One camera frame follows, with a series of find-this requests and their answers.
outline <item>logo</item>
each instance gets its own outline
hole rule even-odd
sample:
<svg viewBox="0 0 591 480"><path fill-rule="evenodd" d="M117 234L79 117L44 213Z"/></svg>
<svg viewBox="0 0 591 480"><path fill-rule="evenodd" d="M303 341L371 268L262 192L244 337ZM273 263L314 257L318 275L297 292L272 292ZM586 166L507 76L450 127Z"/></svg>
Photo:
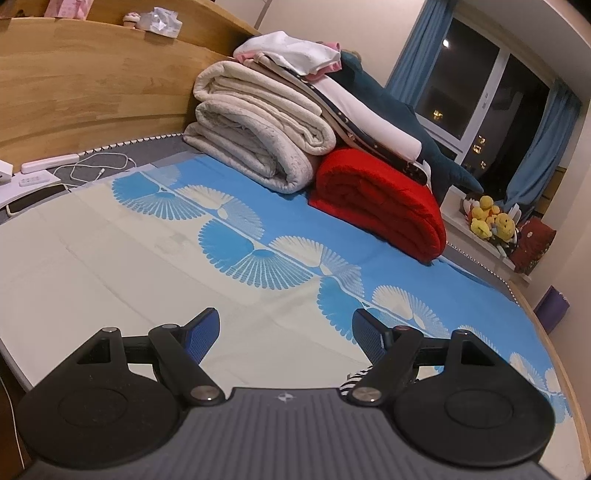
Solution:
<svg viewBox="0 0 591 480"><path fill-rule="evenodd" d="M287 402L295 399L295 397L291 393L283 392L283 393L277 395L277 399L281 400L283 403L287 403Z"/></svg>

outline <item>blue curtain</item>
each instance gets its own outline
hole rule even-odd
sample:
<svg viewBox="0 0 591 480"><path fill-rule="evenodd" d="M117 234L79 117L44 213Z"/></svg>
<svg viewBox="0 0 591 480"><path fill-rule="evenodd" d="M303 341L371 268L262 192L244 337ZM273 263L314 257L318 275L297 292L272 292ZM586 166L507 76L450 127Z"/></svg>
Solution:
<svg viewBox="0 0 591 480"><path fill-rule="evenodd" d="M522 219L531 214L560 163L580 110L581 101L562 80L557 79L530 149L507 187L502 206L505 210L518 203Z"/></svg>
<svg viewBox="0 0 591 480"><path fill-rule="evenodd" d="M403 103L417 107L441 45L452 24L457 0L427 0L407 45L390 75L386 90Z"/></svg>

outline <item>bed edge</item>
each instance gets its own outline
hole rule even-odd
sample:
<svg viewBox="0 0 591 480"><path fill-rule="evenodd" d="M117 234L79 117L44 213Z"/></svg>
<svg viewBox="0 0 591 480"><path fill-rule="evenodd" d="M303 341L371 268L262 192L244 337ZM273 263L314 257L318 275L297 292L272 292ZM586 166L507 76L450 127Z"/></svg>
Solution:
<svg viewBox="0 0 591 480"><path fill-rule="evenodd" d="M548 334L544 330L544 327L542 327L542 324L538 320L538 317L534 313L529 302L525 299L524 295L521 293L521 290L517 287L517 285L515 285L515 283L509 280L508 284L513 291L513 295L517 299L517 302L521 308L523 308L524 312L530 318L531 323L534 325L535 332L538 334L538 338L546 348L546 351L550 356L550 360L554 365L560 388L564 392L564 395L568 399L569 405L573 410L574 425L576 426L577 435L579 437L583 466L585 468L585 474L589 475L591 473L591 440L589 439L589 431L587 430L587 425L583 418L583 413L581 412L579 402L577 401L577 396L574 393L573 386L570 383L569 376L564 369L564 365L562 364L562 361L560 360L560 357L558 356L558 353L556 352L550 337L548 337Z"/></svg>

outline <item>window frame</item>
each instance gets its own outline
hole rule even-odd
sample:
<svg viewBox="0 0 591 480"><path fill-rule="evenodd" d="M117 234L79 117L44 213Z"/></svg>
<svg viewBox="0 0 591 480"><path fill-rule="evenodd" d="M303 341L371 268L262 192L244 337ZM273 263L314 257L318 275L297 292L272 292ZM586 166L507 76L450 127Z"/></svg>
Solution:
<svg viewBox="0 0 591 480"><path fill-rule="evenodd" d="M519 40L516 38L510 38L511 35L508 32L505 32L500 25L497 25L496 28L497 32L495 33L497 33L497 35L490 33L488 30L478 25L475 18L482 20L483 15L480 13L476 14L475 12L477 12L477 10L463 5L461 2L457 7L456 12L454 12L453 18L494 43L494 45L499 48L499 53L462 138L457 139L433 121L418 113L416 114L419 123L425 128L425 130L427 130L432 138L457 154L455 162L460 165L464 162L464 159L470 151L474 139L482 126L482 122L488 113L491 100L495 96L511 55L530 69L530 71L548 87L551 88L556 79L556 74L553 73L541 59L539 59L533 52L529 52L527 47L522 45Z"/></svg>

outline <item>folded blanket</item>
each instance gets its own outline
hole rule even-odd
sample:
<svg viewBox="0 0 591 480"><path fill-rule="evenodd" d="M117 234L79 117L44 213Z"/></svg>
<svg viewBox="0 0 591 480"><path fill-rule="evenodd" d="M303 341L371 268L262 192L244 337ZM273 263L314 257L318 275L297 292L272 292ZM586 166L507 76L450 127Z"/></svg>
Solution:
<svg viewBox="0 0 591 480"><path fill-rule="evenodd" d="M233 56L244 63L244 60L260 52L298 75L336 72L340 69L340 48L292 38L283 31L252 37L234 50Z"/></svg>
<svg viewBox="0 0 591 480"><path fill-rule="evenodd" d="M316 88L318 82L312 85L302 77L275 64L264 54L257 54L253 59L245 60L244 65L275 81L296 87L302 94L317 103L322 108L322 118L348 146L384 160L421 185L430 185L429 165L415 161L421 151L421 143L375 115L335 82L327 78L334 89L339 90L337 94L328 92L331 97L329 98ZM387 146L369 135L366 130L372 133L378 132Z"/></svg>
<svg viewBox="0 0 591 480"><path fill-rule="evenodd" d="M311 155L325 155L336 145L335 133L322 110L302 93L234 61L219 61L199 74L193 87L197 100L231 96L242 109L281 130Z"/></svg>
<svg viewBox="0 0 591 480"><path fill-rule="evenodd" d="M319 158L306 155L275 125L231 96L200 103L197 121L183 139L189 145L280 193L294 193L314 178Z"/></svg>
<svg viewBox="0 0 591 480"><path fill-rule="evenodd" d="M446 231L431 191L358 150L329 154L308 203L384 238L420 262L437 258Z"/></svg>

